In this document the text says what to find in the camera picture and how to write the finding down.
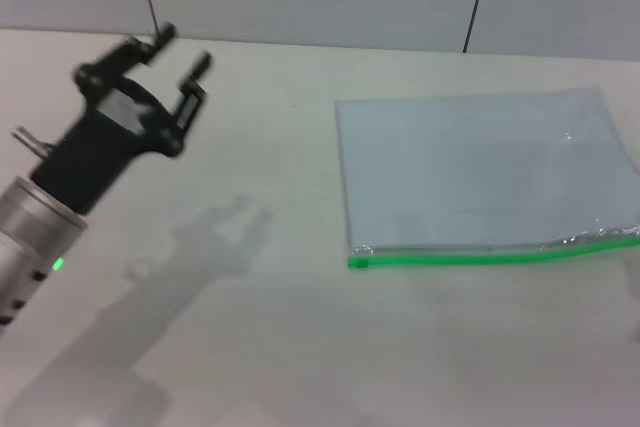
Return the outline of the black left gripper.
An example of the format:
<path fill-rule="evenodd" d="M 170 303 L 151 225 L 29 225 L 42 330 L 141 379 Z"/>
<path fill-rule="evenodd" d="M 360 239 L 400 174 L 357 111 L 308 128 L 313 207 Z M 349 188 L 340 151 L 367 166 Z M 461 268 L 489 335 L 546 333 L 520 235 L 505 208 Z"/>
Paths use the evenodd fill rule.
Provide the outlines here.
<path fill-rule="evenodd" d="M 148 65 L 175 37 L 176 26 L 165 23 L 151 41 L 128 36 L 78 67 L 74 81 L 85 99 L 84 110 L 31 171 L 36 186 L 73 212 L 88 213 L 136 158 L 182 153 L 207 99 L 200 80 L 212 67 L 211 54 L 203 51 L 196 60 L 178 87 L 173 111 L 124 76 L 138 64 Z"/>

